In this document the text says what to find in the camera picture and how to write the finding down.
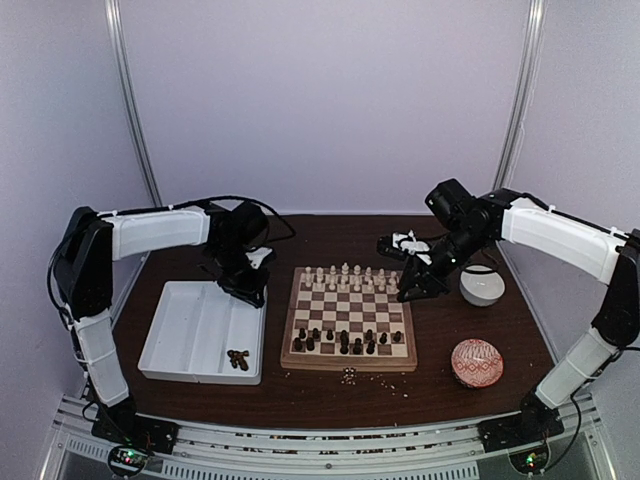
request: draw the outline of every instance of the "white robotic arm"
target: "white robotic arm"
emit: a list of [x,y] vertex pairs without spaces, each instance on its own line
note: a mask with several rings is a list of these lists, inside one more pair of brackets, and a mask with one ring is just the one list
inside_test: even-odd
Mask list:
[[521,403],[517,418],[483,422],[485,449],[513,447],[561,432],[557,407],[611,361],[640,332],[637,231],[622,234],[557,212],[528,194],[507,189],[471,196],[456,180],[439,184],[426,199],[449,230],[421,248],[413,234],[378,241],[383,255],[406,260],[398,299],[432,298],[449,289],[446,277],[488,243],[508,241],[535,248],[584,270],[609,285],[603,307],[588,331]]
[[[250,248],[268,219],[257,201],[245,201],[229,211],[208,201],[189,202],[183,208],[165,207],[131,212],[97,213],[77,209],[63,241],[52,257],[50,273],[56,279],[63,305],[58,305],[70,330],[76,357],[101,407],[94,435],[122,441],[158,430],[156,422],[139,425],[135,402],[122,374],[112,335],[112,263],[124,257],[183,245],[205,245],[205,253],[221,270],[218,285],[230,295],[262,307],[269,273],[264,264],[275,257],[265,246]],[[175,424],[164,425],[162,435],[174,437]],[[156,451],[170,451],[172,443],[154,443]]]

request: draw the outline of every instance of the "white plastic tray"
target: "white plastic tray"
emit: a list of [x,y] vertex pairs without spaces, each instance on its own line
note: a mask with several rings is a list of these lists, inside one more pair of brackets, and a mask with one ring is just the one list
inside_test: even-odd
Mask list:
[[[138,369],[156,380],[257,385],[266,310],[231,297],[213,282],[167,282]],[[248,350],[249,370],[234,369],[227,350]]]

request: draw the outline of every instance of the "black cable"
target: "black cable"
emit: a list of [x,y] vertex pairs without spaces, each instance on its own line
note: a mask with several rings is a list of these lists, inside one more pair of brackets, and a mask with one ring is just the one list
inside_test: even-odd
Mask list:
[[573,437],[571,437],[571,441],[569,442],[569,445],[567,445],[567,448],[564,449],[564,451],[560,454],[560,456],[556,458],[556,460],[551,465],[543,469],[544,473],[547,473],[549,470],[551,470],[552,468],[555,468],[556,465],[560,463],[560,461],[567,455],[567,453],[569,453],[569,450],[575,443],[576,439],[578,438],[578,434],[580,433],[580,427],[582,426],[582,412],[580,411],[578,402],[576,402],[576,399],[574,398],[575,395],[576,395],[576,392],[574,392],[569,398],[571,399],[571,403],[573,403],[573,405],[576,407],[576,412],[578,412],[578,424],[576,425],[576,431],[573,434]]

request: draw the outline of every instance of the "chess piece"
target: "chess piece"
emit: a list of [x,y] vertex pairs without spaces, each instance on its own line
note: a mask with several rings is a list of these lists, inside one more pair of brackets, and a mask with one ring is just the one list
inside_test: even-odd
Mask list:
[[389,279],[389,293],[398,293],[398,281],[395,277]]

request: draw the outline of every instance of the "dark square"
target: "dark square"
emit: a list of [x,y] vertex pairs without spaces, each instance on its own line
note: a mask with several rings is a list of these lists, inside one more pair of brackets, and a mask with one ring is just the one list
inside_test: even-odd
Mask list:
[[391,345],[378,345],[378,355],[391,355]]

